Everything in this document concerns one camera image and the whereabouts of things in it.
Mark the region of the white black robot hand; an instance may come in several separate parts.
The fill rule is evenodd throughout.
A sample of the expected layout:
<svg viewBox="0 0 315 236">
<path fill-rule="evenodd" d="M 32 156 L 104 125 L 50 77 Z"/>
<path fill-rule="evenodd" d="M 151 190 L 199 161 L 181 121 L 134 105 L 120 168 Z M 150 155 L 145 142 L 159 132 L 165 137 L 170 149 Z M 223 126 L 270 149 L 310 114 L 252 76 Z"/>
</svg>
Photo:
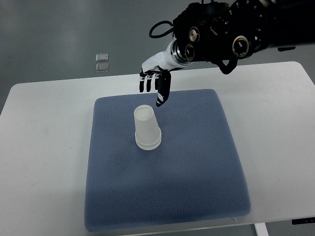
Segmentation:
<svg viewBox="0 0 315 236">
<path fill-rule="evenodd" d="M 146 92 L 151 91 L 153 78 L 153 74 L 151 73 L 155 72 L 155 90 L 157 90 L 156 106 L 162 106 L 168 100 L 170 94 L 170 71 L 183 69 L 189 65 L 191 65 L 191 62 L 184 59 L 184 56 L 179 51 L 177 41 L 171 41 L 165 51 L 151 56 L 142 63 L 141 72 L 139 73 L 139 91 L 144 91 L 145 79 L 147 81 Z"/>
</svg>

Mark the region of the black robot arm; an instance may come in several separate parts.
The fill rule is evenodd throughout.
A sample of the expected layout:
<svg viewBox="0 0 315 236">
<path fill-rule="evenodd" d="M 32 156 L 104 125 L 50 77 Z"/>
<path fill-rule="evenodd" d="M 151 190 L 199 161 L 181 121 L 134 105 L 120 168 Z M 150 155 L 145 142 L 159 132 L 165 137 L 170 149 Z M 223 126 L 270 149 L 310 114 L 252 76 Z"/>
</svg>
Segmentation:
<svg viewBox="0 0 315 236">
<path fill-rule="evenodd" d="M 267 48 L 289 51 L 315 41 L 312 0 L 237 0 L 233 4 L 194 2 L 173 21 L 166 50 L 142 63 L 140 92 L 157 90 L 156 105 L 170 94 L 171 71 L 210 62 L 223 74 L 241 59 Z"/>
</svg>

